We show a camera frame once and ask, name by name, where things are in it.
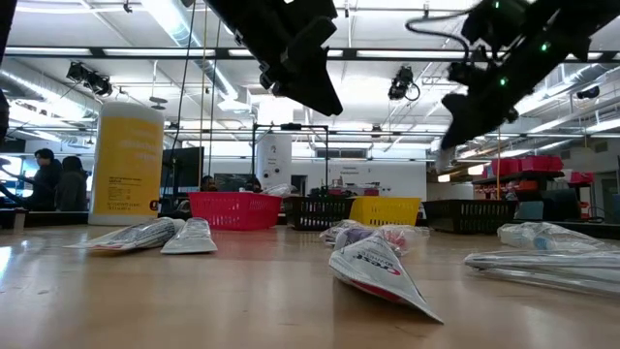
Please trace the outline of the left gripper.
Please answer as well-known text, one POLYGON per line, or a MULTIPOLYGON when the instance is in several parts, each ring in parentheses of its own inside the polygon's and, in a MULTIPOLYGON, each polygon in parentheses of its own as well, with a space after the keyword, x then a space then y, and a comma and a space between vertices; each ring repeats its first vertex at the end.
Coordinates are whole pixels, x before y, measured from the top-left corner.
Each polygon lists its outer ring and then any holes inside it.
POLYGON ((326 116, 343 111, 327 49, 301 56, 304 0, 203 0, 260 63, 261 84, 326 116))

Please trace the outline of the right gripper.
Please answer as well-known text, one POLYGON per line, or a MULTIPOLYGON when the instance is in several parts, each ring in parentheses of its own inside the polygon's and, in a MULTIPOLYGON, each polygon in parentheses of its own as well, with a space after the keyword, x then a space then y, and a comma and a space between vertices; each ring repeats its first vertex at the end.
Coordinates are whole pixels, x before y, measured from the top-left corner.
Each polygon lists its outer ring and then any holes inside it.
POLYGON ((465 94, 450 93, 442 99, 452 121, 441 142, 450 150, 514 123, 519 113, 515 105, 533 92, 539 82, 539 49, 519 47, 483 69, 471 61, 453 62, 448 68, 450 81, 467 87, 465 94))

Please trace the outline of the small silver-white toothpaste tube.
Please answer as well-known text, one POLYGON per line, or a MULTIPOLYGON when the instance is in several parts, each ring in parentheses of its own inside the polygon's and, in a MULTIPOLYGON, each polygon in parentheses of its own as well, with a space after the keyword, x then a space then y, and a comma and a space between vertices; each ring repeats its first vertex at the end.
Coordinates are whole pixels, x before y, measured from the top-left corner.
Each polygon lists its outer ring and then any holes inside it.
POLYGON ((161 249, 165 255, 202 254, 217 252, 208 222, 203 218, 188 219, 181 229, 161 249))

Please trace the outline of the printed white toothpaste tube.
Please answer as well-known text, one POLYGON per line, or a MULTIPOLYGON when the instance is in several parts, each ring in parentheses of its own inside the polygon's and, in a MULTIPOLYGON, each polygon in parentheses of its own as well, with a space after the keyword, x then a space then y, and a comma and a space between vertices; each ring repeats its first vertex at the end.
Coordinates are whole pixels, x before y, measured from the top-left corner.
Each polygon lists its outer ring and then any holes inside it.
POLYGON ((185 225, 183 219, 162 217, 125 227, 88 241, 66 245, 66 248, 107 251, 129 251, 162 247, 185 225))

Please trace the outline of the dark storage shelf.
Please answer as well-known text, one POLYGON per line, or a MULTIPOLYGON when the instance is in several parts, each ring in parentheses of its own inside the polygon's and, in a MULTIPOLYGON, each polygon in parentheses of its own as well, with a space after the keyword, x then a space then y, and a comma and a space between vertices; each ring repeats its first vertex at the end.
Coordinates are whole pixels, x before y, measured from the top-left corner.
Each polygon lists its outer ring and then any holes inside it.
POLYGON ((509 194, 534 195, 546 191, 549 184, 555 179, 563 178, 563 172, 520 172, 502 177, 490 177, 475 180, 475 196, 483 195, 487 200, 502 200, 509 194), (515 191, 514 186, 521 180, 535 180, 539 184, 538 191, 515 191))

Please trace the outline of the white round pillar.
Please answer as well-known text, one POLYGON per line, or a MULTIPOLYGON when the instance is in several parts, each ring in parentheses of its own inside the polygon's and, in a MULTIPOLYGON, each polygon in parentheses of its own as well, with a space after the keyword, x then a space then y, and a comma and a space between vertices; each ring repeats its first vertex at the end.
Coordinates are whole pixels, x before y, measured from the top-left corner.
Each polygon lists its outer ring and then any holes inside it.
POLYGON ((263 189, 290 184, 292 177, 292 137, 264 136, 257 144, 256 177, 263 189))

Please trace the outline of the clear plastic wrapped bundle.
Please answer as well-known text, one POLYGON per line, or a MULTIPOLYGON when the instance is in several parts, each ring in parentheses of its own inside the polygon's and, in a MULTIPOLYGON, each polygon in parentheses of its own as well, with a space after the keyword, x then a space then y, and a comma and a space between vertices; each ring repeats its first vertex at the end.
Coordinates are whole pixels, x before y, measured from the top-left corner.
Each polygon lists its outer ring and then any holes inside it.
POLYGON ((263 190, 263 193, 266 195, 271 195, 271 196, 289 197, 292 194, 294 194, 296 191, 297 189, 295 186, 291 184, 287 184, 287 183, 281 183, 281 184, 277 184, 277 185, 265 188, 263 190))

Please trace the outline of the yellow plastic basket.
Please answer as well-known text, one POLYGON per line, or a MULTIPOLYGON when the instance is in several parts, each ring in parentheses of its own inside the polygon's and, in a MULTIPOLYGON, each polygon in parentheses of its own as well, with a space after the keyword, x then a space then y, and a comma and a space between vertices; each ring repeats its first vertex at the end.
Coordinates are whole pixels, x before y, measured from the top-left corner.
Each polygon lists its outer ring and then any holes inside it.
POLYGON ((373 227, 415 226, 420 204, 421 198, 356 197, 351 208, 350 219, 373 227))

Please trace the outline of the crumpled clear wrapped toiletry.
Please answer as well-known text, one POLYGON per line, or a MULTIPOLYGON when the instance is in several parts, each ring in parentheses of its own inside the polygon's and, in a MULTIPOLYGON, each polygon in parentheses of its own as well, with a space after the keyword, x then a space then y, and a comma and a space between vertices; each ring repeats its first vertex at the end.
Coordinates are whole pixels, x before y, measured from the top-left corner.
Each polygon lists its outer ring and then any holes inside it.
POLYGON ((615 245, 547 222, 505 224, 497 229, 497 235, 502 243, 520 249, 540 251, 617 249, 615 245))

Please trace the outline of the black monitor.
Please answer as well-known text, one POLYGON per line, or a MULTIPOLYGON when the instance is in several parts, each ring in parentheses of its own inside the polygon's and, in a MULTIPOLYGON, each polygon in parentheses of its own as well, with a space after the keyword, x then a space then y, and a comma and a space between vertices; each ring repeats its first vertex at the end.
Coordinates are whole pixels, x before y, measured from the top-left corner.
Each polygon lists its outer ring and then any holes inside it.
POLYGON ((166 149, 163 151, 161 187, 199 187, 202 180, 203 147, 166 149))

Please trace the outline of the yellow label wipes canister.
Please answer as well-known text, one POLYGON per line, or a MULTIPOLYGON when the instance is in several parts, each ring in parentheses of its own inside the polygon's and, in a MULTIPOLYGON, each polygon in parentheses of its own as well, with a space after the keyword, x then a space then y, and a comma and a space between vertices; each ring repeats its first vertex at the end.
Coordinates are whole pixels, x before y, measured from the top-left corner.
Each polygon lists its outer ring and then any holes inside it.
POLYGON ((160 112, 138 104, 103 104, 97 129, 90 225, 134 225, 158 216, 164 123, 160 112))

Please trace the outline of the black ceiling spotlight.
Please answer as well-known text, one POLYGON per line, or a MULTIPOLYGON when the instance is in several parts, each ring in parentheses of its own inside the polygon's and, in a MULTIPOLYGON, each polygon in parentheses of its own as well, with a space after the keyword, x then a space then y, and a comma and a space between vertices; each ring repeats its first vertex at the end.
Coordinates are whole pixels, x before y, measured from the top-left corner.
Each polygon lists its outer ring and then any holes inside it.
POLYGON ((109 78, 102 77, 96 73, 89 73, 85 83, 97 96, 108 97, 113 91, 109 78))
POLYGON ((66 78, 73 82, 81 83, 86 81, 90 74, 91 72, 86 67, 84 67, 82 63, 71 62, 66 74, 66 78))

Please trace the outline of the black metal frame stand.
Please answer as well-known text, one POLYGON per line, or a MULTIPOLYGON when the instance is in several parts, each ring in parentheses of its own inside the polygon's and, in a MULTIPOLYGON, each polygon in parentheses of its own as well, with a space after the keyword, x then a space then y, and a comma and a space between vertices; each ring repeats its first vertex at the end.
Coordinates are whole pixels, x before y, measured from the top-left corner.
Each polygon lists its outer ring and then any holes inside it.
POLYGON ((292 137, 292 164, 293 164, 293 136, 315 136, 325 146, 325 174, 324 180, 328 179, 328 150, 329 150, 329 135, 330 131, 327 125, 306 125, 299 123, 284 123, 284 124, 258 124, 254 123, 251 129, 251 177, 256 176, 257 169, 257 144, 266 135, 289 135, 292 137))

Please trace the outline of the black table edge rail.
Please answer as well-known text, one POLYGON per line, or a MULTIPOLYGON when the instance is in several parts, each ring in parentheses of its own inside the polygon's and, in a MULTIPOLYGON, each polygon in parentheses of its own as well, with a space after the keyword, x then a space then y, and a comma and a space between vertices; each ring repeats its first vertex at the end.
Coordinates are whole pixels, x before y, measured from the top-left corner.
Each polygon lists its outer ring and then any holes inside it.
POLYGON ((559 221, 551 224, 582 233, 591 238, 620 240, 620 224, 559 221))
POLYGON ((87 212, 29 211, 18 208, 0 209, 0 230, 85 225, 87 222, 87 212))

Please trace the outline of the black overhead frame bar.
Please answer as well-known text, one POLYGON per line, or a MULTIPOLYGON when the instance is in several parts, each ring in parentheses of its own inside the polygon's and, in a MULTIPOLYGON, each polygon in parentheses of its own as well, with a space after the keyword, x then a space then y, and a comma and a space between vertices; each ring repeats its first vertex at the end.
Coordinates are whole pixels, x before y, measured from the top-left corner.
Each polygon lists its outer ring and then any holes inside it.
MULTIPOLYGON (((12 58, 63 59, 139 59, 180 60, 212 58, 217 60, 250 60, 253 55, 245 48, 78 48, 78 47, 8 47, 5 55, 12 58)), ((333 61, 412 61, 452 62, 464 56, 456 49, 389 49, 389 48, 331 48, 327 59, 333 61)))

